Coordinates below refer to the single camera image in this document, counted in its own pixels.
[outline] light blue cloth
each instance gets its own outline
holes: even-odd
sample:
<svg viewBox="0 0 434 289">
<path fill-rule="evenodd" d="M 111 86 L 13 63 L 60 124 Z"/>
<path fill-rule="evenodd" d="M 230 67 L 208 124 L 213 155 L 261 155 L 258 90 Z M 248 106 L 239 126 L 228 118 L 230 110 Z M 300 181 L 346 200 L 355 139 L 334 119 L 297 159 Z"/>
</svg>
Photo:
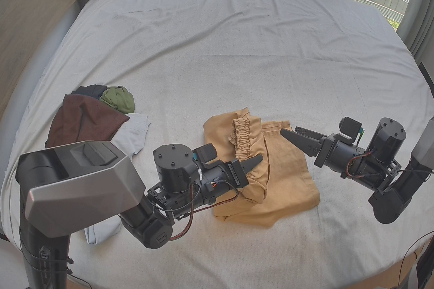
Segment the light blue cloth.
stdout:
<svg viewBox="0 0 434 289">
<path fill-rule="evenodd" d="M 151 121 L 148 116 L 140 113 L 127 114 L 130 119 L 121 125 L 111 139 L 118 149 L 123 151 L 130 160 L 144 147 L 146 132 Z M 122 222 L 118 216 L 110 217 L 84 229 L 88 244 L 100 244 L 121 230 Z"/>
</svg>

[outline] wooden headboard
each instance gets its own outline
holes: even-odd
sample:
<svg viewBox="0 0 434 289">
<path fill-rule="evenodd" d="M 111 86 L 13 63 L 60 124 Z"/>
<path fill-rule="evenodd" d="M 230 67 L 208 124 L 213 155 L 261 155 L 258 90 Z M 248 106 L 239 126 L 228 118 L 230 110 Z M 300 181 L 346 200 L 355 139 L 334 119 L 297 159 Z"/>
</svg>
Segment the wooden headboard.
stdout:
<svg viewBox="0 0 434 289">
<path fill-rule="evenodd" d="M 0 119 L 36 48 L 76 0 L 0 0 Z"/>
</svg>

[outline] bed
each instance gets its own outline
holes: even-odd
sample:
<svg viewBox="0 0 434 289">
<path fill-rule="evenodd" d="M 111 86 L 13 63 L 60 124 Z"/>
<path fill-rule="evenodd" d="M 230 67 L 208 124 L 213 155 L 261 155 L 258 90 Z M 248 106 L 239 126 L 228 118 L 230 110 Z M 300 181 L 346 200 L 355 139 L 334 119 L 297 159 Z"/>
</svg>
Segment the bed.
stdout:
<svg viewBox="0 0 434 289">
<path fill-rule="evenodd" d="M 398 120 L 410 151 L 434 114 L 414 59 L 380 12 L 351 0 L 90 0 L 41 76 L 21 120 L 0 196 L 16 246 L 18 156 L 42 149 L 63 96 L 80 85 L 123 85 L 152 124 L 133 164 L 147 187 L 161 144 L 203 144 L 211 116 L 248 107 L 322 133 L 349 116 L 366 147 L 382 117 Z M 403 258 L 434 225 L 429 180 L 390 225 L 375 220 L 371 191 L 307 157 L 321 201 L 271 228 L 194 217 L 188 234 L 146 249 L 124 228 L 105 243 L 72 235 L 70 268 L 94 288 L 342 288 Z M 175 225 L 175 232 L 185 222 Z M 414 248 L 420 246 L 422 239 Z"/>
</svg>

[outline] grass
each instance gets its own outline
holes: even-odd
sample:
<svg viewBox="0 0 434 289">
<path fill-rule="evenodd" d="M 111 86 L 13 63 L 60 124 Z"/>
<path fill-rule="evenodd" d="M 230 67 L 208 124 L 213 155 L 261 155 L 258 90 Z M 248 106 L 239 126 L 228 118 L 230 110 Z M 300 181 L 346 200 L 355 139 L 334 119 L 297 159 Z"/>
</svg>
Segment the grass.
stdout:
<svg viewBox="0 0 434 289">
<path fill-rule="evenodd" d="M 393 19 L 387 18 L 387 21 L 390 23 L 390 25 L 392 26 L 393 29 L 398 29 L 399 26 L 399 22 L 398 21 L 394 21 Z"/>
</svg>

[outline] clothing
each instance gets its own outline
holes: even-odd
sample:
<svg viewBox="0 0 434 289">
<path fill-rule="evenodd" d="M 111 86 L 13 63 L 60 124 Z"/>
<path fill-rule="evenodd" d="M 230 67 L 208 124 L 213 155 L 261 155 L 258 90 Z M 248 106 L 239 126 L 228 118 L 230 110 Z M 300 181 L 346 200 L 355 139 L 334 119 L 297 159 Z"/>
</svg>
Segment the clothing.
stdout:
<svg viewBox="0 0 434 289">
<path fill-rule="evenodd" d="M 51 123 L 45 147 L 86 140 L 110 140 L 129 118 L 85 95 L 65 95 Z"/>
<path fill-rule="evenodd" d="M 112 216 L 84 229 L 88 244 L 100 244 L 121 230 L 122 222 L 119 216 Z"/>
<path fill-rule="evenodd" d="M 307 170 L 303 152 L 280 135 L 289 121 L 260 123 L 247 108 L 211 117 L 204 125 L 205 142 L 212 143 L 218 159 L 240 161 L 257 154 L 263 161 L 247 174 L 249 185 L 238 199 L 214 207 L 221 221 L 271 227 L 279 218 L 319 204 L 319 191 Z M 217 202 L 235 196 L 230 191 Z"/>
<path fill-rule="evenodd" d="M 148 116 L 140 113 L 128 113 L 129 120 L 121 125 L 111 139 L 117 148 L 123 151 L 130 159 L 144 147 L 144 139 L 151 121 Z"/>
<path fill-rule="evenodd" d="M 99 100 L 123 114 L 134 113 L 133 94 L 123 86 L 109 87 L 102 93 Z"/>
<path fill-rule="evenodd" d="M 140 113 L 129 113 L 127 116 L 129 119 L 121 125 L 111 139 L 111 143 L 123 151 L 131 160 L 134 154 L 143 149 L 144 139 L 151 121 L 148 116 Z M 121 224 L 121 219 L 114 216 L 85 228 L 87 243 L 99 244 L 104 242 L 121 230 Z"/>
<path fill-rule="evenodd" d="M 94 99 L 99 100 L 105 90 L 107 90 L 107 86 L 98 86 L 96 84 L 92 84 L 90 86 L 79 86 L 71 94 L 87 95 L 88 97 L 93 97 Z"/>
</svg>

